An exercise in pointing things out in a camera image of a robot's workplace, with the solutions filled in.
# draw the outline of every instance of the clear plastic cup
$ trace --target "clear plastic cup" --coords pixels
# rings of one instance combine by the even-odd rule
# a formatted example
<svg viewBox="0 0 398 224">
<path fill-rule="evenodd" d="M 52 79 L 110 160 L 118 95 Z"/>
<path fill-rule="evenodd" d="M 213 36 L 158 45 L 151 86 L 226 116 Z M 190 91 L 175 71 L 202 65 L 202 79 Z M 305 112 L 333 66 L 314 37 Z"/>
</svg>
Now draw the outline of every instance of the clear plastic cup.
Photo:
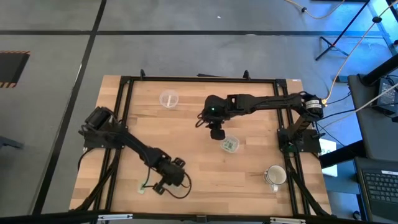
<svg viewBox="0 0 398 224">
<path fill-rule="evenodd" d="M 178 103 L 178 93 L 174 90 L 165 90 L 160 94 L 159 101 L 162 106 L 172 109 Z"/>
<path fill-rule="evenodd" d="M 234 136 L 226 136 L 221 142 L 221 148 L 227 152 L 235 153 L 239 147 L 239 139 Z"/>
</svg>

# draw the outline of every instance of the tripod stand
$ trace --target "tripod stand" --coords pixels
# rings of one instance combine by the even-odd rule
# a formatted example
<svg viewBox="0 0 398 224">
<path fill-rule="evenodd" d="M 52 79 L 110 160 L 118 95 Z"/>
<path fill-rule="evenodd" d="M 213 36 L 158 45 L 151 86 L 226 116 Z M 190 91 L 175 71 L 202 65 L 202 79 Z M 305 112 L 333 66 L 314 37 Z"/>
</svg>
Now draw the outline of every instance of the tripod stand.
<svg viewBox="0 0 398 224">
<path fill-rule="evenodd" d="M 346 26 L 346 28 L 341 32 L 341 34 L 337 37 L 337 39 L 331 43 L 329 40 L 327 40 L 324 37 L 320 37 L 321 40 L 325 41 L 328 44 L 328 48 L 324 50 L 315 60 L 319 60 L 322 56 L 324 56 L 326 53 L 328 53 L 330 50 L 337 50 L 344 54 L 345 56 L 348 56 L 348 54 L 344 51 L 336 47 L 337 42 L 340 40 L 340 38 L 344 35 L 344 33 L 347 31 L 347 29 L 350 27 L 350 25 L 355 21 L 355 19 L 359 16 L 359 14 L 362 12 L 362 10 L 368 5 L 370 0 L 367 0 L 365 4 L 363 4 L 362 8 L 356 13 L 356 15 L 353 17 L 353 19 L 349 22 L 349 24 Z"/>
</svg>

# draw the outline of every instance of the white cable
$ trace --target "white cable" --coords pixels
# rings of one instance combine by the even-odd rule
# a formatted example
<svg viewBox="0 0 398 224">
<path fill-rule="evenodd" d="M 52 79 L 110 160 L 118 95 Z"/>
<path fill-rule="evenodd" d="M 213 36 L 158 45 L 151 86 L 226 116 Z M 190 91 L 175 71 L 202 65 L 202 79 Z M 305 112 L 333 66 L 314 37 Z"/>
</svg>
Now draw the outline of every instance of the white cable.
<svg viewBox="0 0 398 224">
<path fill-rule="evenodd" d="M 298 7 L 300 8 L 300 10 L 302 10 L 302 9 L 304 8 L 303 6 L 299 5 L 299 4 L 296 3 L 296 2 L 293 2 L 293 1 L 291 1 L 291 0 L 285 0 L 285 1 L 287 1 L 287 2 L 289 2 L 289 3 L 291 3 L 291 4 L 294 4 L 294 5 L 298 6 Z M 329 12 L 327 15 L 325 15 L 325 16 L 315 17 L 315 16 L 313 16 L 311 13 L 309 13 L 307 10 L 305 10 L 305 13 L 307 13 L 309 16 L 311 16 L 311 17 L 314 18 L 314 19 L 324 19 L 324 18 L 330 16 L 332 13 L 334 13 L 334 12 L 336 11 L 336 9 L 339 8 L 345 1 L 346 1 L 346 0 L 342 0 L 342 1 L 340 2 L 339 5 L 337 5 L 332 11 L 330 11 L 330 12 Z"/>
<path fill-rule="evenodd" d="M 391 7 L 392 7 L 395 3 L 397 3 L 397 2 L 398 2 L 398 0 L 394 1 L 394 2 L 393 2 L 391 5 L 389 5 L 389 7 L 387 7 L 387 9 L 385 9 L 385 10 L 380 14 L 380 16 L 378 16 L 378 17 L 381 17 L 389 8 L 391 8 Z M 355 47 L 352 49 L 352 51 L 348 54 L 346 60 L 344 60 L 343 64 L 341 65 L 340 69 L 338 70 L 338 72 L 337 72 L 337 74 L 336 74 L 336 76 L 335 76 L 335 79 L 333 80 L 333 83 L 331 84 L 331 87 L 330 87 L 330 91 L 329 91 L 328 96 L 327 96 L 325 99 L 322 99 L 322 103 L 323 103 L 324 105 L 327 104 L 327 101 L 329 100 L 329 98 L 330 98 L 330 96 L 331 96 L 331 91 L 333 90 L 333 87 L 334 87 L 334 85 L 335 85 L 335 83 L 336 83 L 337 77 L 340 75 L 340 72 L 342 71 L 343 67 L 346 65 L 346 62 L 347 62 L 348 59 L 351 57 L 351 54 L 352 54 L 352 53 L 354 52 L 354 50 L 360 45 L 360 43 L 362 42 L 362 40 L 366 37 L 366 35 L 369 33 L 369 31 L 372 29 L 372 27 L 373 27 L 375 24 L 376 24 L 376 23 L 373 23 L 373 24 L 370 26 L 370 28 L 369 28 L 369 29 L 365 32 L 365 34 L 362 36 L 361 40 L 359 40 L 359 42 L 355 45 Z"/>
<path fill-rule="evenodd" d="M 340 118 L 340 119 L 337 119 L 336 121 L 332 121 L 332 122 L 328 123 L 328 124 L 325 125 L 323 128 L 326 128 L 327 126 L 329 126 L 329 125 L 331 125 L 331 124 L 334 124 L 334 123 L 336 123 L 337 121 L 341 121 L 342 119 L 345 119 L 345 118 L 347 118 L 347 117 L 349 117 L 349 116 L 355 114 L 356 112 L 358 112 L 358 111 L 360 111 L 361 109 L 365 108 L 367 105 L 371 104 L 373 101 L 377 100 L 377 99 L 380 98 L 382 95 L 386 94 L 388 91 L 394 89 L 394 88 L 397 87 L 397 86 L 398 86 L 398 83 L 395 84 L 395 85 L 393 85 L 392 87 L 390 87 L 388 90 L 382 92 L 382 93 L 381 93 L 380 95 L 378 95 L 377 97 L 371 99 L 371 101 L 365 103 L 363 106 L 361 106 L 360 108 L 356 109 L 356 110 L 353 111 L 352 113 L 350 113 L 350 114 L 348 114 L 348 115 L 346 115 L 346 116 L 344 116 L 344 117 L 342 117 L 342 118 Z"/>
</svg>

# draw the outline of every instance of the wooden table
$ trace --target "wooden table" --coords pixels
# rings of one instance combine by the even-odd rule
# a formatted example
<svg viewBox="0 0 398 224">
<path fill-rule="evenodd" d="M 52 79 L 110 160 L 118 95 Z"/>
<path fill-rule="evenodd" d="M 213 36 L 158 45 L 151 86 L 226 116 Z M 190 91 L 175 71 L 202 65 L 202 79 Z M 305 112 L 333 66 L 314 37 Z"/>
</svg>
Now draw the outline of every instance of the wooden table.
<svg viewBox="0 0 398 224">
<path fill-rule="evenodd" d="M 97 106 L 114 108 L 119 80 L 120 76 L 104 76 Z M 287 80 L 287 84 L 289 93 L 303 89 L 300 80 Z M 168 89 L 179 93 L 179 102 L 174 110 L 168 110 L 159 103 L 160 94 Z M 287 183 L 277 193 L 272 193 L 262 178 L 270 166 L 284 167 L 277 142 L 276 110 L 257 111 L 225 122 L 223 129 L 226 134 L 236 136 L 240 141 L 234 154 L 222 150 L 220 141 L 210 138 L 208 128 L 195 128 L 197 115 L 208 95 L 226 98 L 226 95 L 236 93 L 274 95 L 272 85 L 262 83 L 134 82 L 127 120 L 129 131 L 148 146 L 159 147 L 173 158 L 185 160 L 185 170 L 192 178 L 193 187 L 191 194 L 182 200 L 171 197 L 167 192 L 160 196 L 152 189 L 139 194 L 137 190 L 146 179 L 147 167 L 133 150 L 125 148 L 121 153 L 111 211 L 291 216 Z M 297 118 L 298 114 L 294 112 L 294 119 Z M 70 208 L 79 206 L 97 184 L 103 155 L 104 149 L 94 149 L 82 160 Z M 306 186 L 322 208 L 330 213 L 318 159 L 309 153 L 301 153 L 300 156 Z M 151 172 L 149 184 L 159 180 L 160 175 Z M 169 189 L 176 195 L 186 192 L 183 187 Z M 295 192 L 298 209 L 302 213 L 297 186 Z M 105 198 L 106 190 L 101 198 L 101 208 Z"/>
</svg>

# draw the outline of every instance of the mug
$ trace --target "mug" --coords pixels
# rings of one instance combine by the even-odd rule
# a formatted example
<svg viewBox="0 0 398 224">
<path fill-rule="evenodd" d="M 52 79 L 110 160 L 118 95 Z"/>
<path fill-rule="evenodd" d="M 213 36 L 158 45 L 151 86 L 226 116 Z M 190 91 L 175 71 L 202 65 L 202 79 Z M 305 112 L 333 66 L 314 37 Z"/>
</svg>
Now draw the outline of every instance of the mug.
<svg viewBox="0 0 398 224">
<path fill-rule="evenodd" d="M 271 185 L 272 192 L 278 191 L 278 186 L 286 181 L 286 171 L 278 165 L 273 165 L 264 172 L 264 180 Z"/>
</svg>

